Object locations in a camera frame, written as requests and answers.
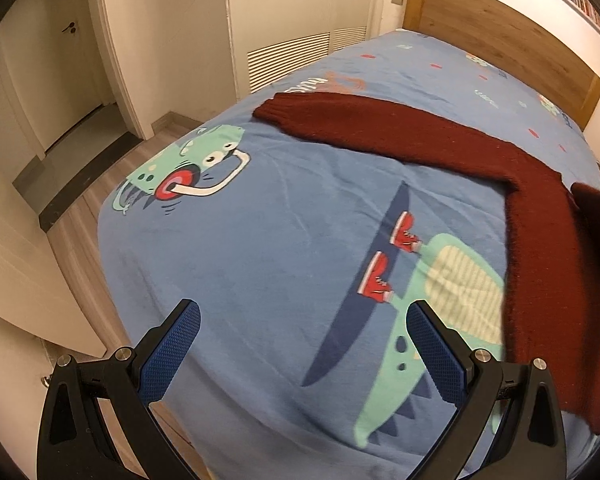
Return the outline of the dark red knit sweater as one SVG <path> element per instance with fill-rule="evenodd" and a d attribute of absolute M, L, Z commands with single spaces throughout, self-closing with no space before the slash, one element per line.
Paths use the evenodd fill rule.
<path fill-rule="evenodd" d="M 277 93 L 254 117 L 296 138 L 502 185 L 504 339 L 514 362 L 544 359 L 562 409 L 600 434 L 600 191 L 513 143 L 395 102 Z"/>

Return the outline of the white bedroom door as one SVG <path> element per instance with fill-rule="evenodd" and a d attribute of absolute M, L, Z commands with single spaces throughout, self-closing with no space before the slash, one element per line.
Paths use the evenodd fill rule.
<path fill-rule="evenodd" d="M 114 102 L 88 0 L 15 0 L 0 23 L 0 61 L 43 152 Z"/>

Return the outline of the blue dinosaur print bedsheet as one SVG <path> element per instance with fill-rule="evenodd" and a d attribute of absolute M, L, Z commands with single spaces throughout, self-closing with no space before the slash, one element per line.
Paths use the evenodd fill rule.
<path fill-rule="evenodd" d="M 498 182 L 284 133 L 277 93 L 424 110 L 513 143 L 600 189 L 580 128 L 478 56 L 398 29 L 272 84 L 168 145 L 106 199 L 99 251 L 139 340 L 182 299 L 201 326 L 166 406 L 217 479 L 405 479 L 454 414 L 405 326 L 425 300 L 507 357 Z M 562 410 L 567 466 L 600 444 Z"/>

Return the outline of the wooden headboard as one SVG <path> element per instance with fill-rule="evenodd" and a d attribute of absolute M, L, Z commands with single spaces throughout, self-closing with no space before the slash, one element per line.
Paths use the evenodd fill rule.
<path fill-rule="evenodd" d="M 600 100 L 600 76 L 570 47 L 498 0 L 406 0 L 403 27 L 477 55 L 542 93 L 581 128 Z"/>

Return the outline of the white built-in wardrobe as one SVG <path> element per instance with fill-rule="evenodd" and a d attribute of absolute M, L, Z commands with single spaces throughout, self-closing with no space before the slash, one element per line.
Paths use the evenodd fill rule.
<path fill-rule="evenodd" d="M 131 130 L 207 120 L 372 33 L 374 0 L 91 0 Z"/>

